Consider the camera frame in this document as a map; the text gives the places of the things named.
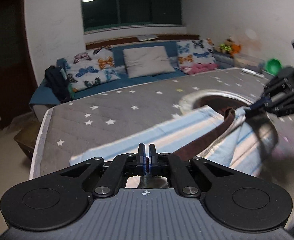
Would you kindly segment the blue white striped shirt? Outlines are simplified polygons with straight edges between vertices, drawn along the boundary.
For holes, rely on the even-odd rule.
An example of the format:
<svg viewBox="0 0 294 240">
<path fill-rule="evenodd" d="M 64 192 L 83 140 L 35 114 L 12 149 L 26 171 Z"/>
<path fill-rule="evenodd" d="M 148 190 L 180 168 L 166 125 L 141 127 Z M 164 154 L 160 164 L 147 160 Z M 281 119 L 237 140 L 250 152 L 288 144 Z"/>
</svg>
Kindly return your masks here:
<svg viewBox="0 0 294 240">
<path fill-rule="evenodd" d="M 223 123 L 223 116 L 204 106 L 142 132 L 91 148 L 72 157 L 75 165 L 93 157 L 107 161 L 124 153 L 137 153 L 139 144 L 154 144 L 158 152 L 172 153 Z M 255 175 L 278 143 L 276 128 L 267 116 L 246 120 L 245 107 L 236 110 L 236 122 L 222 139 L 199 156 L 226 167 Z"/>
</svg>

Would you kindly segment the green plastic bowl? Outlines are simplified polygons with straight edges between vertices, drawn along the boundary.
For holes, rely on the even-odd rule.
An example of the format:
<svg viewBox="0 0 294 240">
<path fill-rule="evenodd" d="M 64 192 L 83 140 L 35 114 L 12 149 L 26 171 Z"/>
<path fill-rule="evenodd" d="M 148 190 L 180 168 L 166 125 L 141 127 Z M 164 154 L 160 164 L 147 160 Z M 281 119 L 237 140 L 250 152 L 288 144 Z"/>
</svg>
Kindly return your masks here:
<svg viewBox="0 0 294 240">
<path fill-rule="evenodd" d="M 269 59 L 265 64 L 265 71 L 271 75 L 277 75 L 281 69 L 282 63 L 276 58 Z"/>
</svg>

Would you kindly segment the colourful plush toys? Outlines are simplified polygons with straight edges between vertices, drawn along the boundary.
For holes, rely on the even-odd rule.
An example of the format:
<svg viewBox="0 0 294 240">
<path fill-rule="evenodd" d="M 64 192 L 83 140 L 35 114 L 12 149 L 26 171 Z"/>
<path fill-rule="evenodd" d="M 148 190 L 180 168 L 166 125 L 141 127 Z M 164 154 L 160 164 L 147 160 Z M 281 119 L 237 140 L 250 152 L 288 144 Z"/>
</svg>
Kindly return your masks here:
<svg viewBox="0 0 294 240">
<path fill-rule="evenodd" d="M 218 52 L 234 57 L 241 52 L 242 46 L 236 44 L 231 38 L 228 38 L 218 47 Z"/>
</svg>

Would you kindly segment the grey star pattern table cover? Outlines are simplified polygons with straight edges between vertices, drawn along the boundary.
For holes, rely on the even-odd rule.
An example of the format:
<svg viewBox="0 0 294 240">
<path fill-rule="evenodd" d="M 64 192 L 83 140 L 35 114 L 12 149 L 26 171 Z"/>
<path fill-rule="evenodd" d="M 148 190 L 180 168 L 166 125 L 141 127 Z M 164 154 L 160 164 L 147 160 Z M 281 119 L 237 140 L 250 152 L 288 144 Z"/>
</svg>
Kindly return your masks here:
<svg viewBox="0 0 294 240">
<path fill-rule="evenodd" d="M 30 178 L 70 165 L 72 157 L 91 148 L 142 132 L 190 113 L 205 95 L 223 95 L 252 104 L 270 75 L 256 76 L 238 68 L 185 75 L 87 96 L 44 113 L 31 164 Z M 294 115 L 267 115 L 278 143 L 257 176 L 286 189 L 293 199 L 287 228 L 294 226 Z"/>
</svg>

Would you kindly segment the pink cloth on sofa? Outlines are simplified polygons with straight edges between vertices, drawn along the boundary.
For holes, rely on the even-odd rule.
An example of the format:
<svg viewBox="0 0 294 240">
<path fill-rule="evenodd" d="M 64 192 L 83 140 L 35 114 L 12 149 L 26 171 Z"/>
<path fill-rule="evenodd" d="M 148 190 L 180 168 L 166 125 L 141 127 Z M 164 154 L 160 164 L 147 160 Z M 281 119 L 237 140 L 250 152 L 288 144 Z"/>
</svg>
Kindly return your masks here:
<svg viewBox="0 0 294 240">
<path fill-rule="evenodd" d="M 209 72 L 215 70 L 218 67 L 219 65 L 216 63 L 193 63 L 190 66 L 181 66 L 180 69 L 182 70 L 182 72 L 184 72 L 184 74 L 194 75 L 203 72 Z"/>
</svg>

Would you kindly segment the right butterfly print pillow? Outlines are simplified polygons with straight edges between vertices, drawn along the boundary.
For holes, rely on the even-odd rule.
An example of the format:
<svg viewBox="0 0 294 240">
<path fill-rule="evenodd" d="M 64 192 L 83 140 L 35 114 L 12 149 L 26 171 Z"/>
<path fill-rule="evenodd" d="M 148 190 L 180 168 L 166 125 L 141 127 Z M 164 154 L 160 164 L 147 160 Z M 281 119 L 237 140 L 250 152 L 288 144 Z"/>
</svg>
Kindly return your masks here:
<svg viewBox="0 0 294 240">
<path fill-rule="evenodd" d="M 210 39 L 177 41 L 178 66 L 189 68 L 197 64 L 214 64 L 214 45 Z"/>
</svg>

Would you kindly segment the butterfly print pillow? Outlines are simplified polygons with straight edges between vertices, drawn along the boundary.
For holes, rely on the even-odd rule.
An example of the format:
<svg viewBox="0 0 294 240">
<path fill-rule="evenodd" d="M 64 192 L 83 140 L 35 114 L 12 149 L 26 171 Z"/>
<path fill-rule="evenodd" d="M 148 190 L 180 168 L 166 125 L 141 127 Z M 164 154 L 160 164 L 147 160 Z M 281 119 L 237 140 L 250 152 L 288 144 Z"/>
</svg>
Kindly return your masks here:
<svg viewBox="0 0 294 240">
<path fill-rule="evenodd" d="M 63 59 L 64 71 L 73 92 L 120 79 L 111 47 L 87 50 Z"/>
<path fill-rule="evenodd" d="M 210 39 L 177 41 L 178 66 L 189 68 L 197 64 L 214 64 L 214 45 Z"/>
</svg>

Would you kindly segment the low wooden stool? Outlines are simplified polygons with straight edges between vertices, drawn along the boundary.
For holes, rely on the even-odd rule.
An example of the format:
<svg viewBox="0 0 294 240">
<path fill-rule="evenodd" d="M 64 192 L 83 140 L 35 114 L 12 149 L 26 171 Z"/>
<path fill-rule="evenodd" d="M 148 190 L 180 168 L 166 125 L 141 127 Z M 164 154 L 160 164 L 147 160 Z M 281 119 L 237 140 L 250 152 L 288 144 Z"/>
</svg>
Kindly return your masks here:
<svg viewBox="0 0 294 240">
<path fill-rule="evenodd" d="M 40 122 L 31 121 L 14 137 L 14 141 L 30 160 L 33 157 L 39 129 Z"/>
</svg>

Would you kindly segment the left butterfly print pillow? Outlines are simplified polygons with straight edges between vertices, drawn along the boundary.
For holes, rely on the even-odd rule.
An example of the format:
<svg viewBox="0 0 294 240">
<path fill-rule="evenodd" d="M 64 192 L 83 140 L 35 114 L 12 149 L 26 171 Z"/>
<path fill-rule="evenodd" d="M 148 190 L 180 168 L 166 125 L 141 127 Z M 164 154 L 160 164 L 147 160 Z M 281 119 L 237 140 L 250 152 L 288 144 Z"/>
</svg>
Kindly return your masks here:
<svg viewBox="0 0 294 240">
<path fill-rule="evenodd" d="M 73 92 L 120 79 L 111 47 L 87 50 L 63 59 L 64 71 Z"/>
</svg>

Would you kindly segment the plain grey cushion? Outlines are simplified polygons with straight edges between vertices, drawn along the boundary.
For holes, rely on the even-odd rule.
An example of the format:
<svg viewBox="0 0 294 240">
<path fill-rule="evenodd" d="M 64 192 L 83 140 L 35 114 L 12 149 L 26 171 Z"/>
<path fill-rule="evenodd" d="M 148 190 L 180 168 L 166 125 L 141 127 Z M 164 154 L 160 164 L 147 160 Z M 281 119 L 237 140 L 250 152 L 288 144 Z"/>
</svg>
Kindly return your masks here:
<svg viewBox="0 0 294 240">
<path fill-rule="evenodd" d="M 175 72 L 164 46 L 124 49 L 123 56 L 130 79 Z"/>
</svg>

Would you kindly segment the blue cushioned sofa bench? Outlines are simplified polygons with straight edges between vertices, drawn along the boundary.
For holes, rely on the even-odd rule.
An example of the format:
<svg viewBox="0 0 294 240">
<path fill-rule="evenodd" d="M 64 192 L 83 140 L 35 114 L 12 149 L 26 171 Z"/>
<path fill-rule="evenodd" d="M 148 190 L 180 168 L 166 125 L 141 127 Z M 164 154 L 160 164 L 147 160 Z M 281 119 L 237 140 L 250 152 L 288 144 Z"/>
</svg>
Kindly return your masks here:
<svg viewBox="0 0 294 240">
<path fill-rule="evenodd" d="M 191 34 L 161 34 L 156 38 L 139 42 L 136 37 L 124 37 L 116 38 L 113 40 L 106 40 L 100 42 L 94 42 L 86 45 L 86 52 L 93 54 L 101 48 L 106 48 L 113 53 L 114 63 L 116 65 L 116 71 L 120 75 L 120 79 L 116 81 L 108 81 L 102 85 L 86 88 L 80 92 L 74 92 L 71 94 L 73 100 L 91 96 L 94 94 L 104 93 L 112 89 L 123 88 L 127 86 L 134 86 L 148 82 L 155 82 L 164 79 L 170 79 L 172 77 L 184 76 L 183 72 L 179 70 L 177 62 L 177 41 L 189 41 L 196 40 L 198 35 Z M 140 47 L 154 47 L 164 46 L 169 57 L 170 63 L 175 68 L 174 73 L 159 74 L 145 77 L 129 78 L 125 69 L 125 61 L 123 57 L 123 50 L 127 48 L 140 48 Z M 29 106 L 35 112 L 35 115 L 39 120 L 43 119 L 44 113 L 47 109 L 59 105 L 60 101 L 52 92 L 52 89 L 43 80 L 39 87 L 34 92 Z"/>
</svg>

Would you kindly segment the dark blue backpack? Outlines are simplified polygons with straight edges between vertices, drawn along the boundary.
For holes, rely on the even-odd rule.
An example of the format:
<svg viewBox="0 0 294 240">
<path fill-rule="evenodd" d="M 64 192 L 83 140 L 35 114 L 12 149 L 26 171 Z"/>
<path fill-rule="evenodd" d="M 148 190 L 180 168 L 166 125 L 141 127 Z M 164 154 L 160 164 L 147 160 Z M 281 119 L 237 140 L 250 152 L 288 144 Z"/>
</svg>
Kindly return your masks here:
<svg viewBox="0 0 294 240">
<path fill-rule="evenodd" d="M 72 100 L 69 81 L 63 67 L 50 66 L 44 74 L 46 85 L 51 88 L 60 103 Z"/>
</svg>

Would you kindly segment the dark wooden door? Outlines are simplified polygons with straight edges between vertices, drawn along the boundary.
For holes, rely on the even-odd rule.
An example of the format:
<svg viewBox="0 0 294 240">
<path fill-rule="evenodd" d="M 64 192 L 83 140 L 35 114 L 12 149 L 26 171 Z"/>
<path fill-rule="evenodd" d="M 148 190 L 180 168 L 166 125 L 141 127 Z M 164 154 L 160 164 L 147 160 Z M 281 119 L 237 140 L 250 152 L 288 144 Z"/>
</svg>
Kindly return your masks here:
<svg viewBox="0 0 294 240">
<path fill-rule="evenodd" d="M 37 88 L 24 19 L 24 0 L 0 0 L 0 129 L 30 111 Z"/>
</svg>

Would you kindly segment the dark green framed window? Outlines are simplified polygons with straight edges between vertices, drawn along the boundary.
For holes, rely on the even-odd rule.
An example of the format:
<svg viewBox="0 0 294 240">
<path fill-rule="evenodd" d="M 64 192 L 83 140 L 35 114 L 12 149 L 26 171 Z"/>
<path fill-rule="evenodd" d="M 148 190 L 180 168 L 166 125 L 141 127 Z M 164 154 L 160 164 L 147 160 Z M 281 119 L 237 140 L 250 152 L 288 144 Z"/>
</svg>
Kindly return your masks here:
<svg viewBox="0 0 294 240">
<path fill-rule="evenodd" d="M 84 31 L 182 24 L 181 0 L 82 0 Z"/>
</svg>

